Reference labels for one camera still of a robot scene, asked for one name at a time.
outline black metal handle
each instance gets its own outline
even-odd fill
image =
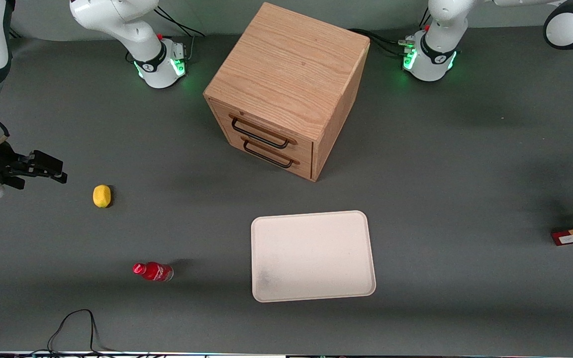
[[[287,139],[285,139],[284,144],[281,144],[281,145],[280,145],[280,144],[277,144],[277,143],[273,143],[272,141],[266,140],[266,139],[264,139],[264,138],[262,138],[262,137],[259,137],[259,136],[255,135],[255,134],[253,134],[252,132],[248,132],[248,131],[245,131],[245,129],[236,127],[236,123],[238,122],[238,118],[236,118],[235,116],[232,116],[232,115],[230,115],[230,117],[231,117],[231,118],[234,118],[234,119],[231,121],[231,126],[234,127],[234,130],[236,130],[237,132],[241,132],[242,134],[246,134],[247,136],[250,136],[250,137],[253,138],[254,140],[261,141],[262,143],[264,143],[264,144],[266,144],[266,145],[270,145],[271,147],[276,148],[276,149],[284,149],[284,148],[287,147],[287,145],[288,145],[288,140],[287,140]]]
[[[253,154],[254,156],[259,157],[259,158],[261,158],[261,159],[264,159],[265,161],[268,161],[268,162],[271,163],[272,165],[277,165],[277,166],[279,166],[280,168],[284,168],[284,169],[291,168],[291,165],[293,165],[293,159],[289,160],[288,164],[284,165],[284,164],[282,164],[282,163],[280,163],[280,162],[278,162],[278,161],[275,161],[274,159],[271,159],[271,158],[269,158],[269,157],[267,157],[267,156],[264,156],[264,155],[262,155],[262,154],[256,152],[255,150],[248,149],[248,148],[247,148],[247,145],[248,145],[248,144],[249,144],[249,141],[245,141],[245,144],[243,145],[243,148],[246,150],[246,152],[248,152],[248,153],[250,153],[250,154]]]

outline plastic bottle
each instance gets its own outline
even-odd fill
[[[174,276],[174,269],[170,265],[163,265],[153,261],[146,264],[137,263],[132,268],[132,271],[150,281],[169,281]]]

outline wooden cabinet top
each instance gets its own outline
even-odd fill
[[[204,94],[316,141],[368,46],[365,36],[265,2]]]

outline plastic tray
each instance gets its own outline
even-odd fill
[[[375,291],[371,239],[361,211],[259,217],[251,238],[252,291],[259,302]]]

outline wood grain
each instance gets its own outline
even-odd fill
[[[205,96],[318,141],[368,44],[364,36],[265,2]]]
[[[203,95],[229,143],[254,142],[316,181],[359,88],[369,39],[265,2]],[[284,149],[261,144],[237,125]]]
[[[344,94],[337,102],[336,111],[333,113],[331,120],[328,121],[321,140],[313,149],[311,169],[313,181],[316,181],[320,176],[320,172],[328,159],[330,150],[335,145],[337,136],[339,136],[339,132],[342,130],[344,122],[346,122],[346,117],[348,117],[348,113],[350,113],[353,108],[355,98],[357,97],[357,90],[360,87],[362,72],[364,72],[366,54],[368,54],[368,47],[364,49],[360,61],[355,65],[351,80],[346,84]]]

